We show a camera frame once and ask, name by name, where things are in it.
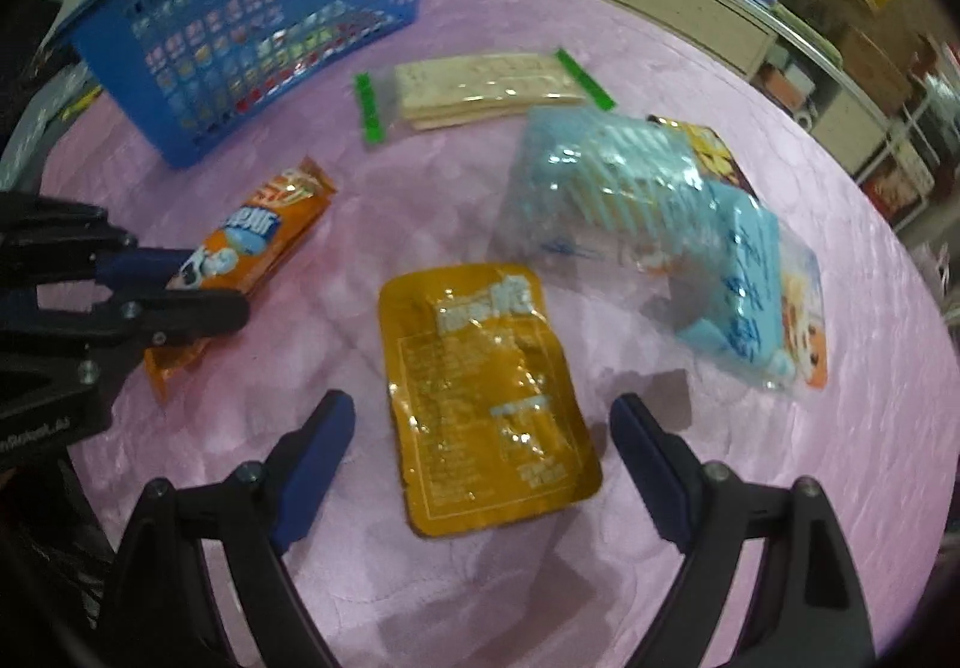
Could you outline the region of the orange biscuit bar pack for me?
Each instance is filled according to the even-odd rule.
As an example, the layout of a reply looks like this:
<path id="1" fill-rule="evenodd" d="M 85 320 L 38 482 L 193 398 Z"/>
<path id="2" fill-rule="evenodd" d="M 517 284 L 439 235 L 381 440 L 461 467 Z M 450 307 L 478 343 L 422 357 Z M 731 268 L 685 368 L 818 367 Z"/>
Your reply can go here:
<path id="1" fill-rule="evenodd" d="M 304 158 L 262 182 L 182 262 L 167 287 L 251 296 L 311 233 L 336 193 L 331 176 Z"/>

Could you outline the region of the blue plastic basket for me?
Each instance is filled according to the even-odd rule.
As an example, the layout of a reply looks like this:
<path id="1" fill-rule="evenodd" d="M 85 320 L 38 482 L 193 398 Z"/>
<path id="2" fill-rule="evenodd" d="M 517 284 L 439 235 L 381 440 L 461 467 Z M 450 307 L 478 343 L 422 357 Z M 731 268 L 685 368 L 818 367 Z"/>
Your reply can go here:
<path id="1" fill-rule="evenodd" d="M 55 30 L 146 140 L 189 168 L 420 0 L 86 0 Z"/>

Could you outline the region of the light blue pastry packet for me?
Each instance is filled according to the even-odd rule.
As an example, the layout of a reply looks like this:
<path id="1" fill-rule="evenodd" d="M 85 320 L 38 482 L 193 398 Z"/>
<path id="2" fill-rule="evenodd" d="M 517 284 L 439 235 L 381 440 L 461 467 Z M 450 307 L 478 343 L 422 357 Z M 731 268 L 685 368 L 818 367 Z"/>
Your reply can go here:
<path id="1" fill-rule="evenodd" d="M 748 192 L 708 180 L 706 242 L 670 281 L 687 347 L 752 386 L 822 390 L 827 319 L 815 252 Z"/>

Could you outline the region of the orange foil snack pouch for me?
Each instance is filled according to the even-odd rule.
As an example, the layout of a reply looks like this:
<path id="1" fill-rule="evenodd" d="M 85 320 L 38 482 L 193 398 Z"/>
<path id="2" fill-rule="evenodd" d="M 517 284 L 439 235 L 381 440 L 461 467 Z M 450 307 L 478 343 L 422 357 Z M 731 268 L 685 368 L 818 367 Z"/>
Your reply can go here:
<path id="1" fill-rule="evenodd" d="M 601 489 L 601 459 L 532 270 L 467 264 L 396 276 L 377 315 L 418 535 L 537 519 Z"/>

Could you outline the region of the clear pack blue tray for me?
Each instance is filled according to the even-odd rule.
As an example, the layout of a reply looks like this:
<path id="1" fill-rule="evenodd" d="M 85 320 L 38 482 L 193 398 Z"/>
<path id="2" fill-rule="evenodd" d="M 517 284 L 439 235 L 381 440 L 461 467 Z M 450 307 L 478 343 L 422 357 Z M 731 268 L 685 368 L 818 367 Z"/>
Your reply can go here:
<path id="1" fill-rule="evenodd" d="M 530 109 L 496 241 L 517 257 L 667 275 L 726 260 L 716 197 L 686 138 L 592 106 Z"/>

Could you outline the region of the green-ended cracker pack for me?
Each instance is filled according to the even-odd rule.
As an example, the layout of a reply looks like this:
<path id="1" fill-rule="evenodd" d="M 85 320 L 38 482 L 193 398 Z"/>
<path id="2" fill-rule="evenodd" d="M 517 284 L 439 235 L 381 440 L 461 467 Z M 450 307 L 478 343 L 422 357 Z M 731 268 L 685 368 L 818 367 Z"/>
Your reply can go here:
<path id="1" fill-rule="evenodd" d="M 370 145 L 395 132 L 451 129 L 540 106 L 615 108 L 610 93 L 563 47 L 404 62 L 356 75 L 353 95 L 359 133 Z"/>

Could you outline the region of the white metal shelf rack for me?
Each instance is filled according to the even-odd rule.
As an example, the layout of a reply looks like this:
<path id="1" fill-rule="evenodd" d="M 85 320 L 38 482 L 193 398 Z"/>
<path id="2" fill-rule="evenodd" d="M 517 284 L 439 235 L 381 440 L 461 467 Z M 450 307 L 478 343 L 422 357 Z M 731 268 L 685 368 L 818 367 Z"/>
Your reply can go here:
<path id="1" fill-rule="evenodd" d="M 946 202 L 958 179 L 957 47 L 919 36 L 908 72 L 910 96 L 896 111 L 857 186 L 895 233 L 933 203 Z"/>

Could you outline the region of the purple yellow snack packet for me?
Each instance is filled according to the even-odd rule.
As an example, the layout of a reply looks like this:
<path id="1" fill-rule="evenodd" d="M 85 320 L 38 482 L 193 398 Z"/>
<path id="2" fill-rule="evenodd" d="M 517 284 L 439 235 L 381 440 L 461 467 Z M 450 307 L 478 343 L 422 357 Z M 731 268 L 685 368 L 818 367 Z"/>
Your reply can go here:
<path id="1" fill-rule="evenodd" d="M 737 163 L 731 148 L 727 147 L 727 143 L 711 127 L 675 121 L 675 119 L 663 118 L 656 114 L 651 114 L 647 120 L 652 124 L 669 127 L 679 132 L 695 155 L 700 173 L 706 179 L 737 187 L 752 197 L 757 195 L 752 182 L 748 180 L 740 164 Z"/>

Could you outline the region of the pink quilted table cover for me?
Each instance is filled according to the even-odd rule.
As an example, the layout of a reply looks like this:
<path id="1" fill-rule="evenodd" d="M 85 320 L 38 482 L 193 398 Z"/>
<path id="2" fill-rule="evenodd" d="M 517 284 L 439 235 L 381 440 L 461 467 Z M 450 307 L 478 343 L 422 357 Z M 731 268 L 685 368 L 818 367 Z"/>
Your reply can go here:
<path id="1" fill-rule="evenodd" d="M 241 328 L 153 333 L 76 447 L 110 666 L 869 666 L 958 455 L 926 281 L 848 173 L 599 0 L 423 0 L 347 59 L 327 0 L 230 61 L 145 30 L 41 189 L 176 249 Z"/>

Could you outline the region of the cream tv cabinet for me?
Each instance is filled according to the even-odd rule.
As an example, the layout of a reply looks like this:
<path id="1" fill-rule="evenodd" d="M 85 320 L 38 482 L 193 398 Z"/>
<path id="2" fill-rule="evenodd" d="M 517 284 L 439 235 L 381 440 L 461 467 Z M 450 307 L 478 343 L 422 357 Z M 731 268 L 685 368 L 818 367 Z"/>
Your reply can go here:
<path id="1" fill-rule="evenodd" d="M 856 179 L 898 157 L 900 129 L 850 74 L 755 0 L 606 0 L 752 83 Z"/>

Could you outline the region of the cardboard box on cabinet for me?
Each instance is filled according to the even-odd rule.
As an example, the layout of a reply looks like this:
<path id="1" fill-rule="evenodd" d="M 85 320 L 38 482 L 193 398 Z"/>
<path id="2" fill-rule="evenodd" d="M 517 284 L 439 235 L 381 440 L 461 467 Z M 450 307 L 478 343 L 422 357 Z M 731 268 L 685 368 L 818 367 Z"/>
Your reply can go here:
<path id="1" fill-rule="evenodd" d="M 848 26 L 838 43 L 843 69 L 885 116 L 895 116 L 913 94 L 913 85 L 869 36 Z"/>

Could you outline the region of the green folded cloth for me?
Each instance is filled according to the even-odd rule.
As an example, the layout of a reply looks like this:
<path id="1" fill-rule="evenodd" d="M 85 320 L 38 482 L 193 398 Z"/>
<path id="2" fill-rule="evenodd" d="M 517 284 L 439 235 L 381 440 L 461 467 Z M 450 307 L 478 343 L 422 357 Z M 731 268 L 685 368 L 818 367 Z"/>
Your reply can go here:
<path id="1" fill-rule="evenodd" d="M 813 26 L 805 23 L 804 20 L 796 14 L 793 14 L 786 5 L 777 2 L 771 7 L 771 15 L 783 25 L 791 28 L 796 35 L 804 38 L 807 43 L 815 47 L 815 49 L 835 67 L 841 67 L 841 65 L 843 65 L 843 54 L 841 54 L 838 47 L 828 40 L 827 36 L 823 36 L 820 31 L 815 30 Z"/>

